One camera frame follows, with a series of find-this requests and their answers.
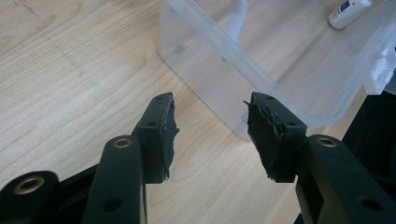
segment white bottle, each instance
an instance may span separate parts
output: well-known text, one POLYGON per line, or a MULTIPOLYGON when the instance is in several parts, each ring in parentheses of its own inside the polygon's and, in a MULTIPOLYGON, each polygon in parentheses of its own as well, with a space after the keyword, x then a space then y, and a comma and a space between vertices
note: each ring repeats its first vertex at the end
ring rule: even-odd
POLYGON ((336 29, 346 27, 350 22, 357 19, 373 5, 373 0, 346 0, 329 16, 330 24, 336 29))

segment transparent plastic box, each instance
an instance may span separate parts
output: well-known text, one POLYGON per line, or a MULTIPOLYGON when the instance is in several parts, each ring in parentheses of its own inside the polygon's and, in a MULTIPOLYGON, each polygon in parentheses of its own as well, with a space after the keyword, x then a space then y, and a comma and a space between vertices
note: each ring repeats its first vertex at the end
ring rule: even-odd
POLYGON ((235 41, 226 33, 234 1, 163 0, 158 51, 238 135, 248 138, 243 101, 253 91, 322 126, 344 116, 367 77, 389 81, 396 3, 375 1, 337 30, 328 17, 343 1, 247 0, 235 41))

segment circular hole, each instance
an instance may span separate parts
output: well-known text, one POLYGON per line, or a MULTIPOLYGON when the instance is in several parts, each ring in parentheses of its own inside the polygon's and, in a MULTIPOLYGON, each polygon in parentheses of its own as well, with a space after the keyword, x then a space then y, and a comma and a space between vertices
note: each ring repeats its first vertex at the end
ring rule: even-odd
POLYGON ((122 148, 122 147, 128 147, 131 144, 132 144, 131 139, 121 138, 121 139, 117 140, 116 142, 114 142, 113 146, 114 147, 118 147, 118 148, 122 148))
POLYGON ((107 199, 103 203, 103 210, 107 212, 114 212, 122 206, 122 200, 119 197, 107 199))
POLYGON ((381 205, 376 200, 373 200, 373 199, 363 199, 360 201, 360 203, 364 207, 366 207, 370 210, 376 211, 376 212, 382 210, 381 205))
POLYGON ((324 138, 324 137, 319 138, 318 142, 325 147, 336 147, 337 146, 337 143, 329 138, 324 138))
POLYGON ((19 183, 17 187, 15 187, 14 193, 18 195, 31 193, 39 189, 44 184, 44 182, 45 179, 41 176, 38 175, 30 176, 22 180, 21 183, 19 183))

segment wooden table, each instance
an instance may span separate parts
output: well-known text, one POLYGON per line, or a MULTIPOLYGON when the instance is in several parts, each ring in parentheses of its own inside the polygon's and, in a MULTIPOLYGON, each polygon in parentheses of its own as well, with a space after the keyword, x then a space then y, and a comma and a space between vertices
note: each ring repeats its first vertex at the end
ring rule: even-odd
MULTIPOLYGON (((172 91, 181 132, 171 178, 148 185, 149 223, 292 223, 293 184, 266 177, 234 134, 156 51, 159 0, 0 1, 0 187, 51 170, 61 180, 130 133, 149 100, 172 91)), ((338 124, 342 138, 364 99, 338 124)))

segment clear plastic container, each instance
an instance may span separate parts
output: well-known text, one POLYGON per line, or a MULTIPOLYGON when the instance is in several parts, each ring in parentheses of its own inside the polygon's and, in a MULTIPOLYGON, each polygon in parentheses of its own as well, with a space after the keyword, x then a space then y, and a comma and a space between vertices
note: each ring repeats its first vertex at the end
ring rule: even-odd
POLYGON ((225 32, 234 0, 163 0, 158 51, 232 128, 248 138, 253 91, 270 94, 308 126, 344 116, 384 50, 396 46, 396 3, 376 1, 343 30, 342 1, 247 0, 237 41, 225 32))

